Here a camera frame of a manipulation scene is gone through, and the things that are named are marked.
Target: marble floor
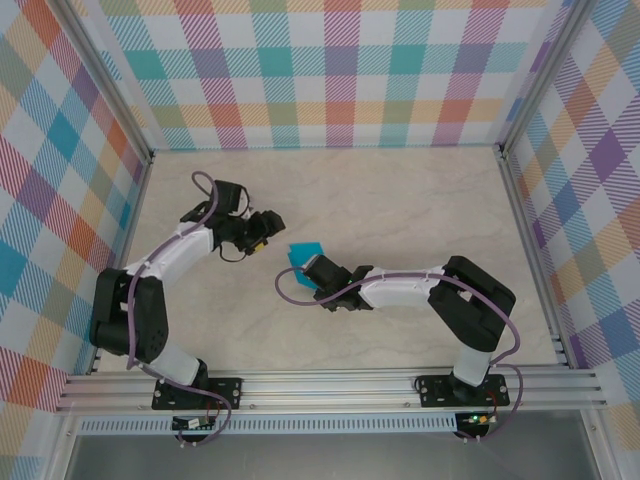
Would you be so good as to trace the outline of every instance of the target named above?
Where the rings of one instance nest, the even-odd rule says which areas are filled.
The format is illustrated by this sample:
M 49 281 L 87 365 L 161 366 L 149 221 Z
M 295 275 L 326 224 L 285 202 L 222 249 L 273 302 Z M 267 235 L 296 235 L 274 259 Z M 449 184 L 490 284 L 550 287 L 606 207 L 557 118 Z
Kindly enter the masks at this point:
M 430 309 L 330 313 L 276 294 L 288 245 L 320 242 L 352 270 L 374 264 L 421 269 L 464 255 L 517 296 L 512 319 L 522 348 L 517 364 L 555 363 L 555 355 L 493 152 L 488 147 L 264 150 L 161 153 L 129 259 L 169 236 L 203 199 L 194 170 L 245 185 L 258 210 L 282 215 L 287 229 L 241 263 L 217 253 L 165 292 L 170 338 L 211 369 L 384 368 L 452 365 L 459 342 Z M 232 246 L 227 257 L 235 257 Z M 291 296 L 312 290 L 283 279 Z M 498 351 L 509 348 L 505 332 Z M 121 370 L 105 354 L 100 370 Z

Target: colorful checkered pattern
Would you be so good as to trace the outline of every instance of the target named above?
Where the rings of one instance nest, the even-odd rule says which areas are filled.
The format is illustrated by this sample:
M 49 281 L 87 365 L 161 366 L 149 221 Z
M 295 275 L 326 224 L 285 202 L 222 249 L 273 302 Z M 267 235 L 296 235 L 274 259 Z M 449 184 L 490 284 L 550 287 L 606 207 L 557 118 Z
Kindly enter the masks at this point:
M 35 478 L 142 163 L 45 0 L 0 0 L 0 479 Z
M 551 45 L 553 45 L 553 42 L 555 42 L 556 39 L 558 38 L 558 34 L 562 31 L 564 22 L 567 19 L 567 15 L 569 14 L 569 11 L 571 10 L 571 6 L 574 4 L 574 2 L 575 0 L 562 1 L 562 6 L 560 7 L 560 10 L 558 10 L 558 13 L 556 14 L 556 18 L 553 20 L 553 23 L 551 24 L 551 28 L 547 32 L 547 36 L 545 37 L 544 42 L 542 42 L 542 47 L 540 47 L 540 50 L 536 55 L 536 59 L 533 61 L 533 63 L 531 64 L 531 67 L 529 68 L 529 71 L 527 72 L 527 76 L 525 77 L 525 80 L 524 82 L 522 82 L 522 86 L 518 91 L 518 96 L 516 97 L 515 102 L 513 102 L 513 105 L 511 106 L 509 115 L 507 115 L 507 120 L 502 126 L 502 129 L 500 130 L 497 143 L 504 143 L 505 137 L 507 136 L 507 133 L 511 128 L 511 125 L 513 125 L 513 121 L 518 115 L 518 112 L 520 112 L 520 107 L 522 106 L 522 102 L 524 102 L 524 99 L 529 94 L 531 87 L 533 87 L 533 85 L 536 82 L 536 78 L 538 77 L 538 72 L 540 71 L 540 67 L 544 65 L 544 63 L 547 60 L 547 57 L 549 56 L 549 50 L 551 49 Z
M 640 467 L 639 0 L 599 2 L 512 159 L 573 350 Z
M 551 3 L 101 0 L 150 119 L 75 0 L 141 126 L 171 149 L 493 144 Z

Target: black bracket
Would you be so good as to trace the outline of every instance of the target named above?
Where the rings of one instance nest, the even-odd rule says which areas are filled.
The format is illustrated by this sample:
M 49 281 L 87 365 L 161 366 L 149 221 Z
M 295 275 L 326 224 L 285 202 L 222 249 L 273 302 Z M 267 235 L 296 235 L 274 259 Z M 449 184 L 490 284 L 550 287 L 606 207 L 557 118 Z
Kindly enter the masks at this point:
M 415 379 L 414 386 L 420 395 L 422 408 L 506 407 L 510 403 L 504 375 L 487 375 L 465 402 L 455 395 L 450 379 L 450 375 L 422 375 Z
M 204 390 L 216 393 L 225 398 L 232 410 L 240 408 L 240 398 L 242 397 L 241 378 L 209 378 L 208 385 Z M 151 402 L 152 410 L 210 410 L 215 413 L 218 406 L 211 397 L 198 393 L 185 392 L 167 383 L 156 382 Z

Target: blue block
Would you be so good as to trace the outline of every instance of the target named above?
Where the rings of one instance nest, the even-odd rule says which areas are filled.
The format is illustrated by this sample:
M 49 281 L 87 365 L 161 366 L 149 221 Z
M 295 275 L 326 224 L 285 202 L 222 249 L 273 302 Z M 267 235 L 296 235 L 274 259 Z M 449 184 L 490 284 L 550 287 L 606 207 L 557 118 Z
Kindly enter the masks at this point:
M 302 267 L 314 255 L 324 254 L 322 245 L 320 245 L 318 242 L 292 243 L 289 245 L 289 248 L 291 251 L 289 252 L 288 256 L 292 267 Z M 305 287 L 309 287 L 313 290 L 318 288 L 315 283 L 305 277 L 302 272 L 296 271 L 295 274 L 296 279 L 298 280 L 298 283 L 300 285 L 304 285 Z

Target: purple cable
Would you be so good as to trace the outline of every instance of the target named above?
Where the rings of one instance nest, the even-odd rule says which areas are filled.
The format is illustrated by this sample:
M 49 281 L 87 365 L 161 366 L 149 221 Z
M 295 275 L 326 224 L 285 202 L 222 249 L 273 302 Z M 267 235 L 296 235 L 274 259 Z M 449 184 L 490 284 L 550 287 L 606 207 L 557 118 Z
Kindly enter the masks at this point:
M 162 243 L 162 245 L 156 248 L 153 252 L 151 252 L 147 257 L 147 259 L 144 262 L 142 262 L 142 264 L 140 265 L 140 268 L 138 268 L 136 273 L 133 275 L 133 278 L 131 279 L 131 284 L 129 285 L 129 291 L 127 292 L 127 324 L 129 327 L 129 358 L 127 359 L 127 370 L 131 370 L 133 368 L 133 364 L 136 359 L 137 339 L 136 339 L 135 321 L 133 318 L 133 309 L 134 309 L 133 307 L 135 304 L 133 297 L 136 291 L 136 286 L 138 285 L 138 280 L 140 280 L 140 276 L 142 275 L 142 272 L 144 272 L 145 269 L 147 268 L 147 264 L 153 262 L 153 260 L 158 255 L 160 255 L 169 245 L 171 245 L 173 242 L 175 242 L 179 238 L 184 237 L 185 235 L 189 235 L 191 232 L 195 231 L 198 227 L 200 227 L 207 220 L 209 220 L 209 218 L 211 218 L 211 215 L 213 215 L 213 212 L 215 211 L 216 207 L 218 206 L 218 187 L 216 187 L 215 181 L 213 180 L 211 175 L 209 175 L 207 172 L 202 172 L 200 170 L 197 170 L 191 174 L 191 180 L 193 181 L 193 183 L 195 183 L 196 187 L 198 187 L 201 191 L 205 193 L 207 191 L 196 180 L 196 178 L 199 175 L 205 177 L 207 180 L 209 180 L 209 182 L 211 182 L 211 195 L 213 196 L 213 202 L 211 203 L 211 208 L 198 223 L 187 228 L 180 235 L 178 234 L 173 235 L 168 240 L 165 240 L 165 242 Z
M 520 381 L 520 385 L 518 387 L 518 396 L 516 398 L 516 401 L 515 401 L 515 404 L 514 404 L 513 408 L 511 409 L 511 412 L 509 412 L 509 415 L 504 420 L 504 422 L 498 428 L 496 428 L 492 432 L 490 432 L 487 435 L 485 435 L 485 438 L 488 438 L 490 436 L 495 435 L 498 431 L 502 430 L 505 425 L 507 425 L 508 423 L 511 422 L 511 420 L 513 418 L 513 414 L 518 411 L 518 407 L 520 406 L 520 403 L 522 401 L 522 394 L 523 394 L 523 390 L 524 390 L 524 381 L 523 381 L 523 378 L 522 378 L 522 372 L 520 372 L 520 369 L 518 367 L 516 367 L 515 365 L 511 365 L 511 364 L 507 364 L 507 363 L 503 363 L 501 365 L 496 365 L 496 364 L 500 360 L 504 359 L 505 357 L 507 357 L 509 355 L 514 354 L 515 352 L 517 352 L 520 349 L 520 333 L 518 333 L 518 329 L 516 328 L 515 324 L 511 321 L 509 316 L 506 313 L 504 313 L 502 310 L 500 310 L 500 308 L 498 308 L 498 306 L 495 303 L 493 303 L 491 300 L 489 300 L 485 295 L 483 295 L 482 293 L 477 291 L 475 288 L 467 285 L 464 282 L 461 282 L 457 278 L 448 277 L 446 275 L 440 275 L 440 274 L 437 274 L 437 273 L 428 273 L 428 274 L 424 274 L 424 273 L 420 273 L 420 272 L 386 273 L 384 275 L 374 275 L 372 277 L 367 277 L 367 278 L 364 278 L 362 280 L 358 280 L 356 282 L 350 283 L 349 285 L 347 285 L 345 288 L 343 288 L 339 292 L 336 292 L 333 295 L 328 296 L 327 298 L 323 298 L 322 300 L 314 300 L 313 302 L 301 302 L 299 300 L 296 300 L 294 298 L 289 297 L 280 288 L 280 279 L 284 275 L 286 275 L 287 273 L 295 272 L 295 271 L 304 271 L 304 268 L 303 267 L 289 267 L 289 268 L 284 269 L 278 275 L 276 275 L 275 287 L 276 287 L 276 292 L 278 292 L 278 295 L 280 295 L 287 302 L 289 302 L 289 303 L 291 303 L 293 305 L 297 305 L 299 307 L 311 307 L 311 306 L 315 306 L 315 305 L 322 305 L 323 303 L 327 303 L 327 302 L 331 302 L 332 300 L 335 300 L 336 298 L 338 298 L 341 295 L 343 295 L 345 292 L 348 292 L 349 290 L 351 290 L 353 288 L 356 288 L 356 287 L 358 287 L 360 285 L 364 285 L 365 283 L 377 282 L 378 280 L 383 280 L 384 281 L 387 278 L 433 278 L 435 280 L 440 280 L 440 281 L 443 281 L 443 282 L 451 283 L 452 285 L 455 285 L 456 287 L 461 288 L 462 290 L 466 290 L 467 292 L 469 292 L 471 295 L 476 297 L 478 300 L 480 300 L 482 303 L 484 303 L 487 307 L 489 307 L 491 310 L 493 310 L 502 319 L 502 321 L 511 330 L 511 333 L 513 333 L 513 338 L 515 340 L 514 345 L 513 345 L 512 348 L 510 348 L 506 352 L 502 352 L 496 358 L 491 360 L 491 362 L 489 362 L 489 364 L 492 365 L 492 366 L 500 366 L 500 367 L 512 368 L 513 370 L 515 370 L 516 375 L 518 376 L 518 380 Z
M 200 185 L 200 183 L 198 183 L 198 180 L 197 180 L 198 176 L 205 177 L 211 183 L 211 193 L 207 192 L 205 190 L 205 188 L 202 185 Z M 131 370 L 131 368 L 133 368 L 133 365 L 135 363 L 135 358 L 136 358 L 136 329 L 135 329 L 135 321 L 134 321 L 134 317 L 133 317 L 133 310 L 134 310 L 134 303 L 135 302 L 134 302 L 134 298 L 133 297 L 134 297 L 134 293 L 135 293 L 135 290 L 136 290 L 136 285 L 138 284 L 138 280 L 140 279 L 140 276 L 142 275 L 142 272 L 144 272 L 144 270 L 147 268 L 147 266 L 151 262 L 153 262 L 153 260 L 155 258 L 157 258 L 158 255 L 160 255 L 169 245 L 171 245 L 173 242 L 175 242 L 179 238 L 182 238 L 182 237 L 184 237 L 186 235 L 189 235 L 190 233 L 194 232 L 198 227 L 204 225 L 204 223 L 207 220 L 209 220 L 209 218 L 211 218 L 211 215 L 213 215 L 213 212 L 215 212 L 216 207 L 218 206 L 218 187 L 216 187 L 215 181 L 213 180 L 211 175 L 209 175 L 207 172 L 203 172 L 203 171 L 198 170 L 198 171 L 195 171 L 195 172 L 193 172 L 191 174 L 191 180 L 193 181 L 193 183 L 195 183 L 196 187 L 198 187 L 198 189 L 200 191 L 202 191 L 205 195 L 210 195 L 211 197 L 213 197 L 213 200 L 212 200 L 212 203 L 211 203 L 211 208 L 209 209 L 209 211 L 207 211 L 205 216 L 202 217 L 202 219 L 199 222 L 197 222 L 193 226 L 187 228 L 186 230 L 181 232 L 179 235 L 178 234 L 173 235 L 171 238 L 169 238 L 164 243 L 162 243 L 162 245 L 160 245 L 158 248 L 156 248 L 153 252 L 151 252 L 149 254 L 149 256 L 147 257 L 147 259 L 144 262 L 142 262 L 142 264 L 140 265 L 140 268 L 138 268 L 136 273 L 133 275 L 133 278 L 131 279 L 131 285 L 129 286 L 129 291 L 127 292 L 127 325 L 128 325 L 128 329 L 129 329 L 129 358 L 127 359 L 127 370 Z M 231 421 L 231 411 L 232 411 L 232 409 L 231 409 L 231 404 L 229 403 L 229 401 L 226 398 L 224 398 L 224 397 L 222 397 L 222 396 L 220 396 L 218 394 L 215 394 L 213 392 L 208 392 L 206 390 L 200 390 L 199 388 L 194 388 L 194 387 L 190 387 L 188 385 L 182 385 L 182 384 L 180 384 L 178 382 L 174 382 L 173 380 L 171 380 L 169 378 L 165 378 L 162 375 L 158 374 L 153 369 L 151 369 L 149 366 L 145 366 L 143 364 L 140 364 L 140 369 L 143 372 L 145 372 L 147 375 L 150 375 L 150 376 L 152 376 L 154 378 L 157 378 L 159 380 L 163 380 L 168 385 L 171 385 L 173 387 L 179 388 L 179 389 L 184 390 L 186 392 L 191 392 L 191 393 L 196 393 L 196 394 L 199 394 L 199 395 L 204 395 L 206 397 L 211 397 L 214 400 L 224 404 L 225 408 L 229 412 L 228 415 L 227 415 L 227 418 L 225 418 L 223 424 L 220 426 L 220 428 L 218 428 L 218 430 L 216 430 L 211 435 L 208 435 L 206 438 L 204 438 L 203 440 L 198 442 L 197 445 L 204 445 L 204 444 L 209 443 L 212 440 L 216 439 L 222 433 L 222 431 L 225 428 L 227 428 L 227 426 L 229 425 L 229 422 Z M 178 432 L 178 438 L 182 442 L 185 442 L 185 440 L 182 438 L 182 431 Z
M 292 303 L 293 305 L 298 305 L 299 307 L 312 307 L 312 306 L 315 306 L 315 305 L 322 305 L 323 303 L 327 303 L 327 302 L 331 302 L 332 300 L 335 300 L 336 298 L 340 297 L 344 293 L 346 293 L 349 290 L 351 290 L 353 288 L 356 288 L 356 287 L 358 287 L 360 285 L 364 285 L 365 283 L 377 282 L 378 280 L 385 280 L 387 278 L 433 278 L 433 279 L 436 279 L 436 280 L 441 280 L 443 282 L 451 283 L 451 284 L 455 285 L 456 287 L 461 288 L 461 289 L 466 290 L 467 292 L 471 293 L 474 297 L 476 297 L 478 300 L 480 300 L 482 303 L 484 303 L 487 307 L 489 307 L 491 310 L 493 310 L 496 313 L 496 315 L 498 315 L 502 319 L 502 321 L 509 327 L 509 329 L 513 333 L 513 337 L 514 337 L 514 340 L 515 340 L 515 343 L 514 343 L 513 347 L 511 349 L 507 350 L 506 352 L 501 353 L 495 359 L 493 359 L 491 361 L 491 365 L 495 365 L 496 363 L 498 363 L 503 358 L 505 358 L 505 357 L 517 352 L 520 349 L 520 334 L 518 333 L 518 329 L 513 324 L 511 319 L 507 316 L 507 314 L 504 313 L 502 310 L 500 310 L 495 303 L 493 303 L 491 300 L 489 300 L 487 297 L 485 297 L 482 293 L 477 291 L 475 288 L 470 287 L 466 283 L 463 283 L 463 282 L 461 282 L 460 280 L 458 280 L 456 278 L 447 277 L 446 275 L 439 275 L 437 273 L 429 273 L 429 274 L 426 274 L 426 275 L 424 273 L 420 273 L 420 272 L 385 273 L 384 275 L 374 275 L 372 277 L 363 278 L 362 280 L 358 280 L 356 282 L 350 283 L 349 285 L 347 285 L 345 288 L 343 288 L 339 292 L 336 292 L 333 295 L 330 295 L 329 297 L 324 298 L 322 300 L 314 300 L 313 302 L 301 302 L 299 300 L 296 300 L 294 298 L 289 297 L 280 288 L 280 279 L 284 275 L 286 275 L 287 273 L 295 272 L 295 271 L 304 271 L 304 268 L 302 268 L 302 267 L 289 267 L 289 268 L 284 269 L 278 275 L 276 275 L 275 287 L 276 287 L 276 292 L 278 292 L 278 295 L 280 295 L 287 302 Z

